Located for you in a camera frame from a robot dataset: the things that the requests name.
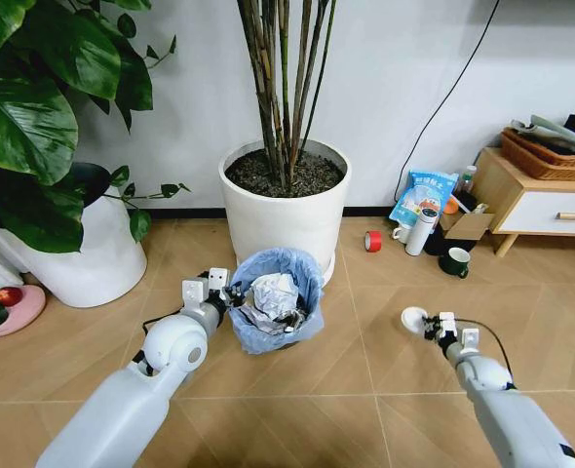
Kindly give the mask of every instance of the drawer handle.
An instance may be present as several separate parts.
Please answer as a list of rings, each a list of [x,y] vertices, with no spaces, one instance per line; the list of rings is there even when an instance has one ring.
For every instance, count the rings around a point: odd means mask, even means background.
[[[558,212],[556,214],[556,219],[562,219],[563,221],[575,221],[575,213]]]

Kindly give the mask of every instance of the white thermos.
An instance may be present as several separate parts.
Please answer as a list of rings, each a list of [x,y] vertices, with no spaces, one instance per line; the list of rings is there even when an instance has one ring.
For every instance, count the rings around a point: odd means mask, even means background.
[[[409,255],[420,255],[424,244],[426,244],[426,239],[431,234],[435,221],[437,220],[437,212],[431,210],[430,208],[425,208],[420,213],[420,216],[415,221],[415,225],[408,235],[408,240],[406,241],[406,247],[404,250]]]

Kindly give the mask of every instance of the white disk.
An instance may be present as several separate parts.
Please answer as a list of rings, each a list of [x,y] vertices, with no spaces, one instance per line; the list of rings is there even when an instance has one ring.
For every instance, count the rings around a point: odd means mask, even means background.
[[[411,333],[424,334],[424,322],[428,313],[421,307],[407,307],[402,312],[402,324]]]

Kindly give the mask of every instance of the white pot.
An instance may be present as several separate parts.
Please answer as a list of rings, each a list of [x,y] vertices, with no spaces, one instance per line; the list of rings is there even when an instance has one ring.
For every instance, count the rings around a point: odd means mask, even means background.
[[[330,190],[317,195],[270,198],[246,191],[225,175],[225,170],[235,160],[261,148],[263,141],[246,144],[222,158],[218,166],[231,242],[238,263],[273,247],[301,249],[318,261],[326,284],[335,266],[335,246],[352,174],[350,162],[329,145],[307,140],[305,149],[335,163],[344,173],[344,178]]]
[[[118,195],[115,188],[106,192]],[[82,214],[84,240],[78,253],[43,253],[0,229],[0,252],[19,270],[30,271],[71,307],[93,307],[133,288],[147,266],[142,245],[130,234],[123,202],[100,197]]]

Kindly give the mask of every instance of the small bottle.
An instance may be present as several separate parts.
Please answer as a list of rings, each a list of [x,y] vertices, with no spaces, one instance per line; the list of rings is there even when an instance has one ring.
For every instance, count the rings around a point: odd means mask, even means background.
[[[459,181],[454,188],[454,194],[458,195],[461,192],[470,193],[472,191],[472,187],[474,186],[474,174],[478,168],[476,166],[468,166],[463,171],[463,174],[459,177]]]
[[[417,256],[420,255],[424,244],[426,244],[426,239],[431,234],[435,221],[437,221],[438,213],[430,208],[425,208],[420,213],[420,216],[415,221],[415,225],[411,229],[408,235],[408,240],[406,241],[406,247],[404,251],[409,255]]]

